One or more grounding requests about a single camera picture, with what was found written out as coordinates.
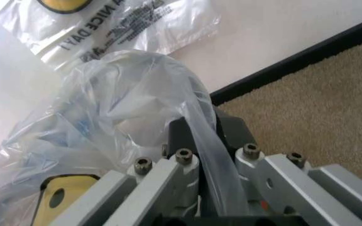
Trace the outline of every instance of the metal bar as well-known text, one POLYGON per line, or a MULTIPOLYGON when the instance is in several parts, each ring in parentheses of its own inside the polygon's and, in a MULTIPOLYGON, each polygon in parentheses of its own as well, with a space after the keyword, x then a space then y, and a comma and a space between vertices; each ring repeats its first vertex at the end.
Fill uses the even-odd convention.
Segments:
POLYGON ((356 215, 282 154, 258 163, 254 183, 276 212, 293 208, 310 225, 362 225, 356 215))
POLYGON ((102 225, 136 186, 135 178, 110 171, 50 226, 102 225))
POLYGON ((151 225, 157 216, 174 209, 185 187, 183 168, 161 159, 104 225, 151 225))
POLYGON ((362 180, 337 164, 312 169, 308 175, 362 219, 362 180))

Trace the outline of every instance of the printed plastic bag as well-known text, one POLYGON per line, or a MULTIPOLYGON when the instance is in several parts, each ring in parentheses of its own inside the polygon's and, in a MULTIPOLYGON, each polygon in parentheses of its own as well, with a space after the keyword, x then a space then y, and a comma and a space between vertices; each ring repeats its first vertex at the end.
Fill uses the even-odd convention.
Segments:
POLYGON ((91 185, 108 170, 125 172, 138 157, 158 161, 169 123, 180 117, 191 128, 219 215, 246 214, 237 171, 215 132, 208 92, 179 62, 135 50, 76 67, 53 101, 3 141, 0 224, 30 225, 40 197, 54 193, 40 196, 50 185, 68 186, 67 179, 91 185))
POLYGON ((219 20, 210 0, 0 0, 0 24, 63 73, 112 51, 169 54, 219 20))

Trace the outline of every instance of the hex socket bolt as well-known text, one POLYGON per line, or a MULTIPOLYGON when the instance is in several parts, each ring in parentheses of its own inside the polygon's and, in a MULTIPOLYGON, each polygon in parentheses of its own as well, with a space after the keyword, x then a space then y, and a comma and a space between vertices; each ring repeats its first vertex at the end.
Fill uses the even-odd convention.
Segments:
POLYGON ((190 149, 181 148, 175 152, 175 160, 181 165, 188 165, 192 162, 193 153, 190 149))
POLYGON ((296 152, 288 153, 286 157, 300 169, 304 167, 305 161, 307 160, 307 158, 296 152))
POLYGON ((138 175, 146 175, 153 167, 152 160, 147 157, 137 158, 133 164, 135 173, 138 175))
POLYGON ((261 149, 256 144, 249 143, 243 146, 243 152, 249 159, 257 160, 259 158, 259 154, 261 153, 261 149))

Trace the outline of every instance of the metal machine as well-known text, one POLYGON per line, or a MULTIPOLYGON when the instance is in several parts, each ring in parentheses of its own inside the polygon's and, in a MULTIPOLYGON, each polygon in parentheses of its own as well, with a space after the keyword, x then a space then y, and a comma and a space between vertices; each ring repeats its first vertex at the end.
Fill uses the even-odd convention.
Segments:
POLYGON ((161 160, 139 158, 127 174, 110 171, 51 225, 362 225, 362 180, 337 164, 313 168, 295 152, 265 156, 241 119, 217 115, 246 191, 246 216, 217 216, 181 118, 170 124, 161 160))

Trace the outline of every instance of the black baseboard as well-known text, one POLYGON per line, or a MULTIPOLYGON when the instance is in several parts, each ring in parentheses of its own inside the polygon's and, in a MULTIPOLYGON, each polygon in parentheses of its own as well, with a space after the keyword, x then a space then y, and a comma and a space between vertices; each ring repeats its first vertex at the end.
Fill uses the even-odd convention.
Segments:
POLYGON ((213 92, 212 102, 218 106, 359 44, 362 44, 362 23, 213 92))

